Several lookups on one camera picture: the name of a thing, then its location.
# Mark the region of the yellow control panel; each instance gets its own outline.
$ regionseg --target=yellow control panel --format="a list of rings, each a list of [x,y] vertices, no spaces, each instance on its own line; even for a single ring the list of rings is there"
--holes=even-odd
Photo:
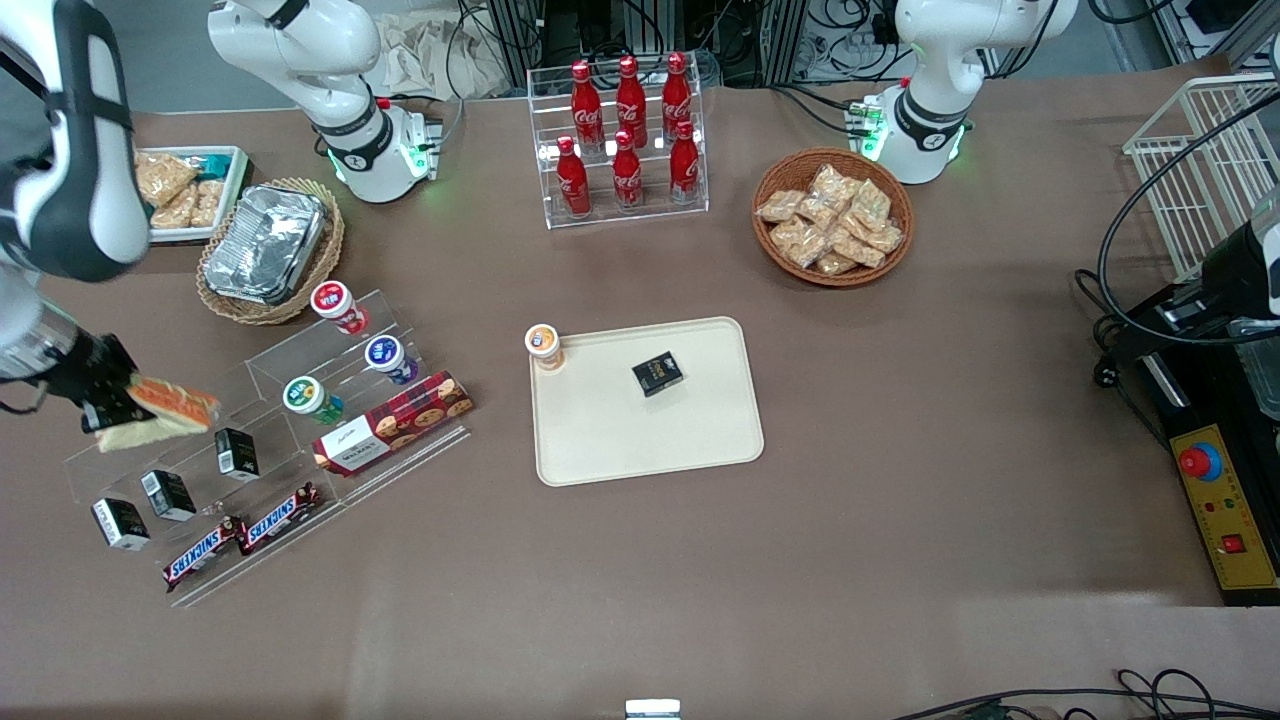
[[[1175,437],[1169,445],[1219,585],[1228,591],[1277,587],[1275,568],[1217,425]]]

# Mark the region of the cookie box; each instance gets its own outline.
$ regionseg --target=cookie box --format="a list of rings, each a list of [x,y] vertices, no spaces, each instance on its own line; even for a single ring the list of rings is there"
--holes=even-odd
[[[475,407],[448,372],[436,373],[311,443],[316,465],[355,475]]]

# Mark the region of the plastic bag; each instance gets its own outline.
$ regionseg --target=plastic bag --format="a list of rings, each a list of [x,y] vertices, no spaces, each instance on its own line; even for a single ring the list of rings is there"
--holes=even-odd
[[[801,190],[780,190],[755,209],[755,214],[768,223],[785,223],[796,214],[796,206],[804,200]]]

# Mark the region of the white cloth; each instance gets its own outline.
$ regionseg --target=white cloth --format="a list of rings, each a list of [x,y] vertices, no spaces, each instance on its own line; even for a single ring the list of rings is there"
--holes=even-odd
[[[470,100],[511,90],[511,81],[497,55],[502,44],[477,24],[493,28],[493,15],[483,9],[467,17],[453,38],[451,54],[449,36],[458,18],[456,8],[388,13],[378,18],[387,58],[385,83],[393,94],[426,92],[442,100],[461,95]],[[449,63],[448,74],[445,60]]]

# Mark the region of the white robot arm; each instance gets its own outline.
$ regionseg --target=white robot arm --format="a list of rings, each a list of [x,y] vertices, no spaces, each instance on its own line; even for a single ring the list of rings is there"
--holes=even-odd
[[[869,138],[872,155],[897,179],[914,184],[942,173],[973,105],[984,69],[979,47],[1020,47],[1057,37],[1078,0],[899,0],[899,37],[915,50],[906,87],[865,104],[883,111],[884,127]]]
[[[338,177],[361,200],[388,202],[429,177],[421,114],[383,109],[360,73],[381,44],[349,0],[219,0],[209,37],[224,60],[302,108],[329,145]]]
[[[40,70],[5,63],[44,86],[51,133],[44,156],[0,167],[0,383],[69,398],[84,432],[148,419],[125,392],[136,368],[119,341],[88,334],[35,287],[40,273],[114,278],[148,247],[115,35],[86,0],[22,0],[5,4],[0,40]]]

